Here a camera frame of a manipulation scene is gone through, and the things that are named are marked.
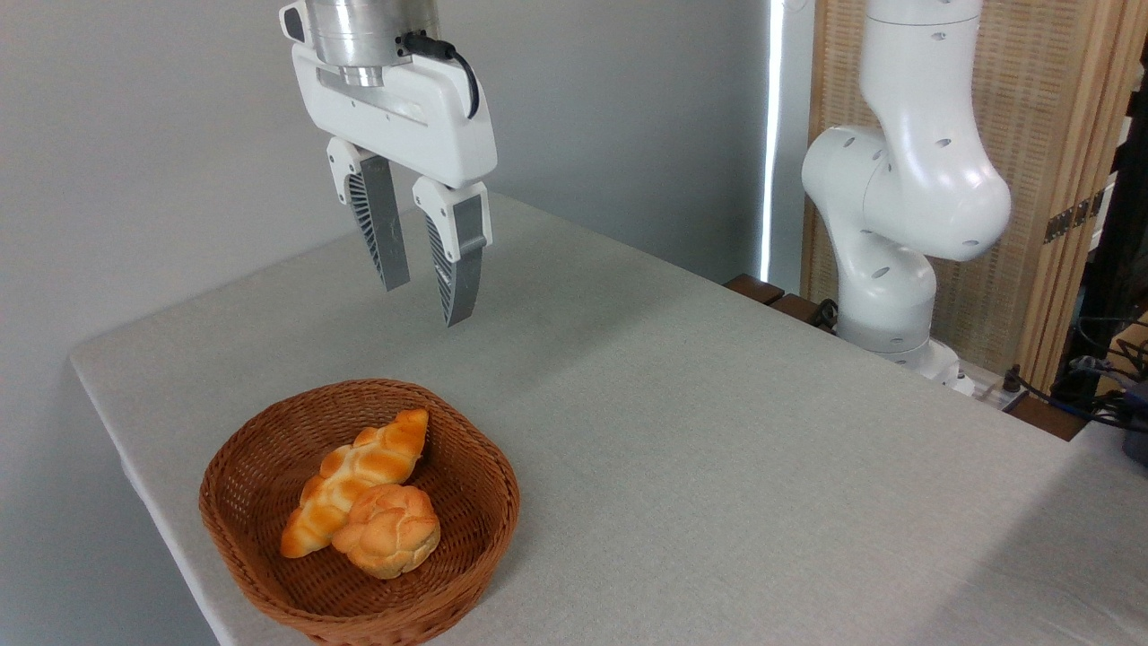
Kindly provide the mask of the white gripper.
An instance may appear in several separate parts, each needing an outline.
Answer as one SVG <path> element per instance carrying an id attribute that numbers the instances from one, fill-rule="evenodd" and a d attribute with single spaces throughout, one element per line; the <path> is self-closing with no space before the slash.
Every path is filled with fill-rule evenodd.
<path id="1" fill-rule="evenodd" d="M 352 209 L 385 289 L 410 281 L 390 159 L 427 176 L 413 196 L 444 322 L 468 319 L 491 244 L 491 202 L 478 180 L 496 168 L 497 150 L 483 87 L 439 34 L 436 3 L 295 1 L 284 5 L 280 25 L 307 112 L 333 135 L 326 155 L 336 195 Z"/>

